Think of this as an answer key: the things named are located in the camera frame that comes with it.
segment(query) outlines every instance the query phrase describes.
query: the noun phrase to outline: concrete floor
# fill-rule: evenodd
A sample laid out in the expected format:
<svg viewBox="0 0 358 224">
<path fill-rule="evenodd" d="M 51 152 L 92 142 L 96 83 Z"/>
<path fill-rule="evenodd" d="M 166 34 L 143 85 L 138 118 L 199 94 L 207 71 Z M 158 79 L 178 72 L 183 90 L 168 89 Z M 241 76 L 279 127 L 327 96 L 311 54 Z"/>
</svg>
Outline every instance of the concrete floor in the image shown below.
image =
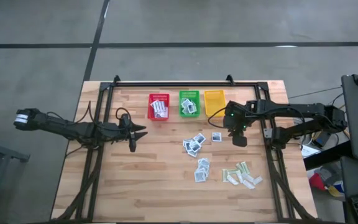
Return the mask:
<svg viewBox="0 0 358 224">
<path fill-rule="evenodd" d="M 103 0 L 0 0 L 0 44 L 92 43 Z M 358 0 L 111 0 L 101 43 L 358 41 Z M 31 154 L 13 162 L 0 223 L 48 220 L 67 141 L 17 131 L 19 108 L 73 119 L 90 49 L 0 49 L 0 145 Z M 340 85 L 358 73 L 358 47 L 99 49 L 91 80 L 285 80 L 288 96 Z M 292 103 L 328 103 L 340 90 Z M 323 220 L 341 203 L 316 194 Z"/>
</svg>

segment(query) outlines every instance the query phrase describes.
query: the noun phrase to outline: yellow basket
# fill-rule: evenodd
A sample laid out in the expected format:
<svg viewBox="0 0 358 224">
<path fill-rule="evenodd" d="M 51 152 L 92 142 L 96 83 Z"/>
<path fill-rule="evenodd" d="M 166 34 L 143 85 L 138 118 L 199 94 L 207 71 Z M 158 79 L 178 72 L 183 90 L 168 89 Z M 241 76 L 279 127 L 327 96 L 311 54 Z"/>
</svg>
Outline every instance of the yellow basket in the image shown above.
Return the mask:
<svg viewBox="0 0 358 224">
<path fill-rule="evenodd" d="M 204 92 L 205 100 L 205 113 L 207 116 L 212 116 L 218 110 L 226 106 L 226 101 L 224 100 L 223 90 L 208 90 Z M 224 110 L 217 113 L 215 116 L 224 116 Z"/>
</svg>

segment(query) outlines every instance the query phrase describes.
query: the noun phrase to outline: red object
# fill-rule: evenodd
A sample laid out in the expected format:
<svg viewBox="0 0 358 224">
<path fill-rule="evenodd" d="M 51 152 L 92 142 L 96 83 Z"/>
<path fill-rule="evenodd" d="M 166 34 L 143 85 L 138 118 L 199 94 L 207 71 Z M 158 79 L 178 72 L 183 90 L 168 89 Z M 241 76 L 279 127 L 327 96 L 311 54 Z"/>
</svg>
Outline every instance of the red object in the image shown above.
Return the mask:
<svg viewBox="0 0 358 224">
<path fill-rule="evenodd" d="M 168 108 L 168 117 L 167 118 L 155 118 L 154 117 L 154 109 L 152 108 L 152 106 L 150 104 L 156 100 L 164 101 L 165 106 Z M 150 119 L 152 121 L 166 121 L 169 118 L 169 112 L 170 112 L 169 94 L 158 93 L 158 94 L 150 94 L 149 95 L 149 111 L 147 112 L 148 119 Z"/>
<path fill-rule="evenodd" d="M 326 190 L 324 187 L 323 180 L 321 180 L 321 177 L 319 174 L 314 174 L 310 177 L 309 183 L 312 187 L 316 187 L 319 190 Z"/>
</svg>

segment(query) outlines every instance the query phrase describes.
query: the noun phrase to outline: wooden tabletop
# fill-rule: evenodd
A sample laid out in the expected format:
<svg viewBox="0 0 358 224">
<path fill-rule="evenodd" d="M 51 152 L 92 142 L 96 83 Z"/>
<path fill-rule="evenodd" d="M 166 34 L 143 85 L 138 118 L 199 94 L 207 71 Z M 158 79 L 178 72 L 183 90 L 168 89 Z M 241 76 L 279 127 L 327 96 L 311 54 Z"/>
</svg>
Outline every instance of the wooden tabletop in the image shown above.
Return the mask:
<svg viewBox="0 0 358 224">
<path fill-rule="evenodd" d="M 272 101 L 288 103 L 284 82 L 267 82 Z M 76 120 L 85 113 L 89 100 L 94 113 L 99 84 L 84 83 Z M 247 128 L 247 147 L 233 146 L 226 130 L 207 123 L 204 91 L 216 89 L 224 90 L 226 102 L 233 100 L 245 104 L 247 100 L 255 99 L 252 87 L 114 88 L 109 122 L 117 122 L 116 109 L 125 107 L 133 122 L 146 126 L 149 133 L 138 140 L 135 153 L 129 151 L 128 142 L 105 144 L 94 210 L 95 222 L 277 221 L 260 123 L 255 122 L 251 128 Z M 201 115 L 198 118 L 179 116 L 180 90 L 200 91 Z M 147 119 L 150 93 L 170 94 L 168 121 Z M 105 104 L 106 101 L 103 102 L 101 118 Z M 222 121 L 217 118 L 213 122 L 221 125 Z M 289 118 L 277 118 L 276 122 L 277 126 L 293 125 L 293 120 Z M 222 132 L 223 142 L 212 142 L 212 132 Z M 197 158 L 194 158 L 185 152 L 182 140 L 198 133 L 206 136 L 207 140 Z M 70 142 L 68 152 L 79 146 L 75 141 Z M 289 144 L 283 153 L 292 192 L 302 206 L 317 217 L 299 146 Z M 196 183 L 194 171 L 197 159 L 202 157 L 211 161 L 209 177 L 206 182 Z M 85 158 L 86 149 L 81 149 L 65 160 L 52 218 L 62 214 L 78 193 Z M 222 182 L 222 169 L 235 169 L 235 165 L 242 161 L 246 161 L 252 176 L 261 175 L 264 178 L 254 190 L 244 185 Z M 87 211 L 87 201 L 85 204 L 84 210 Z"/>
</svg>

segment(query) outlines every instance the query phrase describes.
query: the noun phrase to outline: plastic bin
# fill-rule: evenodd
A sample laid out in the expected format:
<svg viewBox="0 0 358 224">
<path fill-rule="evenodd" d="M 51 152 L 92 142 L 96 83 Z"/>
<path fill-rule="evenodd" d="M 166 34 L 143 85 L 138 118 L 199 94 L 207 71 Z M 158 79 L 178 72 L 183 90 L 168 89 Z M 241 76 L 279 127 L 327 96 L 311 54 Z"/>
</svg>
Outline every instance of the plastic bin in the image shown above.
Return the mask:
<svg viewBox="0 0 358 224">
<path fill-rule="evenodd" d="M 204 92 L 205 113 L 207 116 L 212 116 L 218 110 L 226 106 L 223 90 L 207 90 Z M 217 113 L 215 116 L 224 116 L 224 110 Z"/>
<path fill-rule="evenodd" d="M 155 118 L 154 109 L 151 107 L 151 103 L 156 100 L 164 101 L 165 106 L 168 108 L 168 117 L 167 118 Z M 157 93 L 149 95 L 149 110 L 147 112 L 147 118 L 152 121 L 166 121 L 169 118 L 169 113 L 171 109 L 169 108 L 169 94 Z"/>
<path fill-rule="evenodd" d="M 181 107 L 181 99 L 182 98 L 188 98 L 189 100 L 192 100 L 196 104 L 197 111 L 194 114 L 184 114 L 182 112 Z M 200 110 L 200 93 L 198 90 L 183 90 L 179 91 L 179 115 L 184 118 L 194 118 L 198 117 L 201 113 Z"/>
</svg>

